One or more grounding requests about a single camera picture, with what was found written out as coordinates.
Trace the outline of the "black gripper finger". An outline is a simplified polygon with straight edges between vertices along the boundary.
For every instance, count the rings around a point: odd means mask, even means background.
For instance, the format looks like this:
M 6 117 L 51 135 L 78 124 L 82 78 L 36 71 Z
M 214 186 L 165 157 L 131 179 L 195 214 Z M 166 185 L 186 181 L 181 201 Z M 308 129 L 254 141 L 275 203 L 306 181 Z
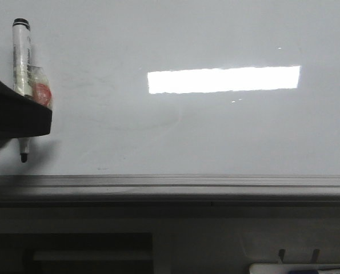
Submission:
M 0 81 L 0 148 L 15 138 L 50 134 L 53 112 Z

